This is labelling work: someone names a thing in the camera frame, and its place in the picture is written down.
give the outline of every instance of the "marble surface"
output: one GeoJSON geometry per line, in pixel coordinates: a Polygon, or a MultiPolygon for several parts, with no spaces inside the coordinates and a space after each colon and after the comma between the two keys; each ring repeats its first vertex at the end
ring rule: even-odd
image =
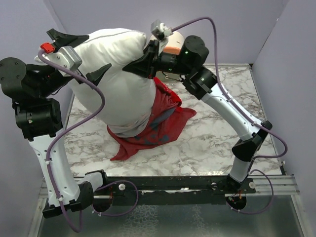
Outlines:
{"type": "MultiPolygon", "coordinates": [[[[220,78],[228,91],[254,116],[264,120],[248,67],[221,67],[220,78]]],[[[118,143],[106,125],[93,119],[65,136],[65,148],[74,175],[103,169],[109,176],[223,175],[233,164],[231,148],[238,140],[235,131],[212,108],[190,95],[179,82],[168,83],[182,99],[183,107],[197,111],[177,141],[139,151],[126,161],[110,161],[118,143]]],[[[75,98],[68,126],[90,114],[75,98]]],[[[275,155],[267,137],[259,154],[275,155]]],[[[253,168],[280,174],[277,159],[257,159],[253,168]]]]}

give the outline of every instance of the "black metal base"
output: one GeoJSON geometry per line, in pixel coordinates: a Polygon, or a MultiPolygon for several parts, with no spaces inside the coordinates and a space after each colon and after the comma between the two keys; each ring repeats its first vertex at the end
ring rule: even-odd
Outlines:
{"type": "MultiPolygon", "coordinates": [[[[127,180],[137,186],[138,205],[185,205],[185,204],[226,204],[225,194],[235,194],[242,190],[243,194],[253,194],[255,189],[249,183],[253,179],[247,178],[240,189],[236,190],[229,183],[227,176],[175,176],[175,177],[107,177],[107,183],[127,180]]],[[[135,203],[135,189],[125,183],[124,191],[119,190],[119,183],[109,189],[95,193],[106,196],[104,204],[109,203],[108,196],[113,195],[112,205],[132,206],[135,203]]],[[[95,200],[96,205],[101,205],[100,199],[95,200]]]]}

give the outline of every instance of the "white pillow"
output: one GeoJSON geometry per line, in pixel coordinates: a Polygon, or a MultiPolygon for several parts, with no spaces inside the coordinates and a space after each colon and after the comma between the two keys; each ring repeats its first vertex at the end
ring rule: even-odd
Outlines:
{"type": "MultiPolygon", "coordinates": [[[[128,29],[102,29],[91,33],[89,37],[75,48],[82,59],[80,71],[86,75],[108,63],[112,64],[98,85],[106,98],[105,108],[98,118],[112,127],[114,133],[134,129],[129,135],[136,136],[147,124],[156,87],[153,80],[124,72],[122,68],[143,55],[146,35],[128,29]]],[[[89,111],[97,110],[101,99],[95,91],[75,80],[69,85],[89,111]]]]}

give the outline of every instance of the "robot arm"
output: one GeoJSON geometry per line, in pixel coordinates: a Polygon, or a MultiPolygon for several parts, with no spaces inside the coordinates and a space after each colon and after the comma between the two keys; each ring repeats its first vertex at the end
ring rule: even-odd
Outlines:
{"type": "MultiPolygon", "coordinates": [[[[54,43],[41,46],[46,52],[46,58],[81,74],[78,67],[82,61],[73,47],[89,37],[65,35],[54,29],[47,33],[54,43]]],[[[97,85],[110,66],[105,65],[87,74],[87,79],[97,85]]],[[[88,173],[76,182],[70,170],[63,137],[54,145],[50,161],[46,160],[48,146],[64,130],[59,102],[47,97],[73,78],[51,66],[25,64],[17,58],[0,61],[0,78],[2,91],[12,99],[17,126],[35,151],[47,183],[48,204],[43,211],[44,217],[61,214],[61,201],[66,210],[78,211],[90,206],[93,203],[93,193],[105,183],[105,172],[99,170],[88,173]],[[54,187],[59,191],[59,198],[54,187]]]]}
{"type": "Polygon", "coordinates": [[[268,135],[267,131],[249,122],[245,115],[251,118],[253,123],[260,124],[267,130],[272,128],[272,124],[269,121],[261,122],[231,95],[227,99],[223,92],[229,95],[226,88],[219,84],[217,77],[203,66],[209,51],[200,37],[188,36],[179,55],[173,55],[164,53],[161,49],[165,46],[166,38],[172,34],[171,28],[156,21],[152,25],[152,34],[157,39],[149,42],[144,50],[144,56],[128,64],[123,70],[150,79],[157,71],[184,76],[182,83],[187,91],[215,109],[240,138],[232,149],[235,160],[228,175],[230,184],[238,189],[248,176],[255,153],[268,135]]]}

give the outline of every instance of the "black bracket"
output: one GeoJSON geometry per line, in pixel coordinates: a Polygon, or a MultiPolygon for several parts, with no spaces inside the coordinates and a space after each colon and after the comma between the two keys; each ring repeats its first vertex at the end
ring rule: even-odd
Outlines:
{"type": "MultiPolygon", "coordinates": [[[[72,212],[84,210],[93,204],[93,188],[91,183],[85,182],[79,184],[80,194],[77,201],[72,200],[68,205],[65,205],[65,210],[71,210],[72,212]]],[[[44,218],[51,218],[62,214],[61,207],[55,207],[54,205],[46,204],[43,210],[44,218]]]]}
{"type": "Polygon", "coordinates": [[[29,141],[43,135],[54,137],[63,128],[59,102],[54,99],[38,99],[26,105],[12,101],[12,107],[16,124],[29,141]]]}
{"type": "Polygon", "coordinates": [[[101,81],[102,77],[104,76],[104,74],[107,72],[108,69],[110,69],[110,67],[112,66],[111,63],[99,68],[98,70],[92,72],[92,73],[88,73],[86,75],[88,81],[92,82],[95,85],[98,85],[99,82],[101,81]]]}
{"type": "Polygon", "coordinates": [[[52,40],[55,41],[52,44],[55,47],[54,53],[64,46],[71,46],[72,48],[75,48],[79,44],[82,44],[83,42],[89,39],[89,36],[74,36],[74,35],[64,34],[55,29],[50,29],[46,33],[52,40]]]}
{"type": "Polygon", "coordinates": [[[215,74],[204,66],[186,77],[182,84],[186,90],[194,95],[198,100],[202,99],[206,93],[211,92],[211,88],[217,83],[215,74]]]}
{"type": "Polygon", "coordinates": [[[151,40],[144,49],[144,55],[123,67],[123,71],[152,79],[157,72],[155,61],[158,59],[159,41],[151,40]]]}
{"type": "MultiPolygon", "coordinates": [[[[265,121],[261,124],[268,130],[272,129],[272,124],[269,121],[265,121]]],[[[233,154],[244,162],[251,162],[254,154],[260,149],[262,143],[266,139],[268,133],[262,129],[257,134],[253,134],[253,137],[249,140],[242,141],[239,139],[232,148],[233,154]]]]}

